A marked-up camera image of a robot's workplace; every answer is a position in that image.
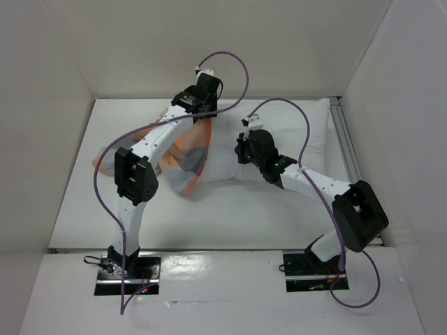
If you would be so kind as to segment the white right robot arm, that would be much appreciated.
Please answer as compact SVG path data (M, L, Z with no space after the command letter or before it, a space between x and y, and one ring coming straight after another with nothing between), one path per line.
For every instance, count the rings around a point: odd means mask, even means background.
M350 184L299 166L295 159L279 154L266 130L240 133L235 153L239 163L256 166L267 183L320 200L329 211L334 230L305 249L305 266L313 274L340 260L347 250L363 251L389 225L370 184L363 180Z

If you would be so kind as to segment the white pillow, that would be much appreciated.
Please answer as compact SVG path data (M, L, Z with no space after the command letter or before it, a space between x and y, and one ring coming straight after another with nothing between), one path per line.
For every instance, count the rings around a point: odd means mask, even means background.
M159 161L160 171L180 192L197 183L263 181L259 169L253 163L239 163L235 151L245 132L242 120L253 114L263 122L261 134L271 136L257 150L268 156L277 152L323 174L329 109L328 98L266 104L245 101L217 117L197 121L181 134Z

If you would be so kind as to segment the orange grey checked pillowcase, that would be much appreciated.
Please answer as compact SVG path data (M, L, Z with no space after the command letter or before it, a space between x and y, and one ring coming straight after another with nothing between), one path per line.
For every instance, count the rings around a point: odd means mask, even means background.
M107 152L102 161L99 157L91 164L99 166L101 174L112 177L114 175L115 152L118 148L128 149L142 140L149 129L139 131L125 137ZM178 194L188 196L192 194L203 172L208 157L212 136L212 120L201 119L190 129L179 136L161 157L154 169L156 174L162 174L168 185Z

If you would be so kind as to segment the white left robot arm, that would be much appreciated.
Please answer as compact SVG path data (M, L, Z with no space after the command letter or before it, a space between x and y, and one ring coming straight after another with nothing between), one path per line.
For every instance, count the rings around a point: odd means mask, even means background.
M217 110L222 81L213 70L200 70L195 85L178 93L149 132L128 149L115 152L115 184L119 196L120 231L108 248L112 268L122 278L138 270L139 231L146 204L158 189L155 167L168 148L199 120L200 113Z

